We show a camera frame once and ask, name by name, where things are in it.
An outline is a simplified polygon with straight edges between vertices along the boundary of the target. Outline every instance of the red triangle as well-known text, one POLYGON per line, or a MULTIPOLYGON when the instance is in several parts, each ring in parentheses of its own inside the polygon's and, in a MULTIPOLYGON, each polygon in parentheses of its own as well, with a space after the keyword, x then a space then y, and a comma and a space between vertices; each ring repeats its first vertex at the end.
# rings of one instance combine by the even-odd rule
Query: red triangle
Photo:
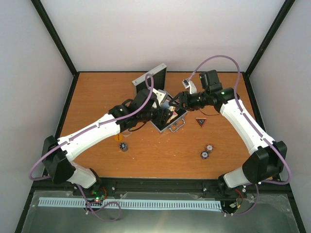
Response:
POLYGON ((201 127, 203 127, 203 125, 206 122, 206 118, 196 118, 196 121, 199 123, 201 127))

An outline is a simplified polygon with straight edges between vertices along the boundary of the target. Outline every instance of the white slotted strip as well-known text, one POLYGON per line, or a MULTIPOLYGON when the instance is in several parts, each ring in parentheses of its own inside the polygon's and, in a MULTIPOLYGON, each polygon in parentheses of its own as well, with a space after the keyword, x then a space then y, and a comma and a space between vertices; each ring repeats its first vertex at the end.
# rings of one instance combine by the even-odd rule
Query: white slotted strip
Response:
MULTIPOLYGON (((91 204, 93 208, 116 201, 124 210, 208 210, 220 211, 220 201, 216 200, 104 200, 102 204, 91 204)), ((85 207, 86 202, 82 198, 39 198, 40 207, 85 207)), ((116 204, 106 207, 107 209, 118 209, 116 204)))

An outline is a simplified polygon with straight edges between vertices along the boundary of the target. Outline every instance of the orange round object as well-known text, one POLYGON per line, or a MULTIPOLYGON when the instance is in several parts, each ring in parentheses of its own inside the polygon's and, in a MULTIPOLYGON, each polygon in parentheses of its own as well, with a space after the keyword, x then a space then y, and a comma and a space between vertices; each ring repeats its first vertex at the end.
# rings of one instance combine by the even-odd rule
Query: orange round object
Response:
POLYGON ((121 133, 115 135, 115 141, 116 142, 121 142, 123 139, 123 135, 121 133))

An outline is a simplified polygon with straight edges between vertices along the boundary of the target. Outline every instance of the wooden table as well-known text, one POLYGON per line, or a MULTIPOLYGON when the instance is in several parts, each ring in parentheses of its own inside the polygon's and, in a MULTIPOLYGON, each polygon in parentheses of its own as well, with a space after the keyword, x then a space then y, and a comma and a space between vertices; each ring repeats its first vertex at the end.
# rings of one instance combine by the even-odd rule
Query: wooden table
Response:
MULTIPOLYGON (((66 136, 93 123, 115 105, 133 98, 132 80, 142 74, 80 73, 61 135, 66 136)), ((181 81, 189 75, 167 73, 166 91, 172 96, 183 91, 181 81)), ((236 73, 218 75, 223 88, 234 86, 236 73)), ((200 90, 198 74, 192 80, 200 90)), ((238 94, 253 115, 242 77, 238 94)), ((211 106, 203 111, 207 114, 217 113, 211 106)), ((122 152, 120 143, 110 137, 86 150, 75 162, 93 168, 101 177, 217 179, 240 167, 248 158, 245 144, 223 116, 204 116, 195 111, 188 112, 185 121, 186 124, 178 132, 167 130, 162 134, 147 123, 141 130, 123 139, 129 146, 127 152, 122 152), (207 118, 202 128, 196 117, 207 118), (214 151, 208 159, 203 160, 200 153, 206 144, 212 144, 214 151)))

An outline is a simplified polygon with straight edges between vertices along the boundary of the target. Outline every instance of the white wall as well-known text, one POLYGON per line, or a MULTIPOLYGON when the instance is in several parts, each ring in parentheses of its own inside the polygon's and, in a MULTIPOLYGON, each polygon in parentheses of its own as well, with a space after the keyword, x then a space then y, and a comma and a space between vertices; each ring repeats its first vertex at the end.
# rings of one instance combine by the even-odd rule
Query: white wall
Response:
POLYGON ((0 1, 0 12, 0 231, 11 233, 72 75, 30 0, 0 1))
MULTIPOLYGON (((82 70, 192 71, 225 54, 246 70, 284 0, 42 0, 82 70)), ((203 67, 235 71, 216 59, 203 67)))
POLYGON ((288 147, 291 187, 311 232, 311 1, 296 1, 251 75, 267 131, 288 147))

